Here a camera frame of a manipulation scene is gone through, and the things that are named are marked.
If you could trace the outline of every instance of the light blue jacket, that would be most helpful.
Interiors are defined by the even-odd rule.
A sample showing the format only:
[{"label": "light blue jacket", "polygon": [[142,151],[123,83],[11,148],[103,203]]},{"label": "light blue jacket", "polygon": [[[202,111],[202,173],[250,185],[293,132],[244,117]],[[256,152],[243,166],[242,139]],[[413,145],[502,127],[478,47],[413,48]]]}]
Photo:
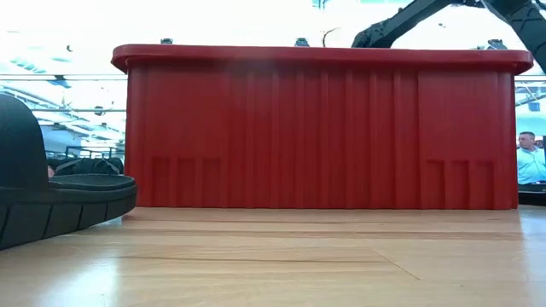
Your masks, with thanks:
[{"label": "light blue jacket", "polygon": [[518,184],[527,184],[546,180],[546,159],[544,150],[535,148],[529,151],[518,149]]}]

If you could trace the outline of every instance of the robotic arm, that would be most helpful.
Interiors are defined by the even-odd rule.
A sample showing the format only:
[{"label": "robotic arm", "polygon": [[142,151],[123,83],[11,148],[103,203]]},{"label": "robotic arm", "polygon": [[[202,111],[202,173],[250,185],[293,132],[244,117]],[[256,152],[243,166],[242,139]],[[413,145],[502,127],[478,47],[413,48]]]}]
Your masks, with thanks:
[{"label": "robotic arm", "polygon": [[545,5],[531,0],[415,0],[392,18],[373,24],[358,33],[353,48],[391,48],[395,40],[413,29],[420,21],[450,4],[485,8],[508,23],[521,42],[531,51],[538,65],[546,71],[546,20],[539,9]]}]

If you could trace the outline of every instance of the red container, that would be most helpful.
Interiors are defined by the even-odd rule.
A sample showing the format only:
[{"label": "red container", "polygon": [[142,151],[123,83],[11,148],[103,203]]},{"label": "red container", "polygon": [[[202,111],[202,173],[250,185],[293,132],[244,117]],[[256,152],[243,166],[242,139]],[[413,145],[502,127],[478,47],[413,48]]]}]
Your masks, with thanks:
[{"label": "red container", "polygon": [[525,51],[125,45],[139,206],[517,207]]}]

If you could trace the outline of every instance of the wooden table surface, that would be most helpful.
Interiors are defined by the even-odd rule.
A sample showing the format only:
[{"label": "wooden table surface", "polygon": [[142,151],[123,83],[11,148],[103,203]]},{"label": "wooden table surface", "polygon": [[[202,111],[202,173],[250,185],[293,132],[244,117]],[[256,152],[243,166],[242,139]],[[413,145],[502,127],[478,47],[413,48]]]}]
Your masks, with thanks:
[{"label": "wooden table surface", "polygon": [[0,252],[0,306],[546,306],[546,208],[137,208]]}]

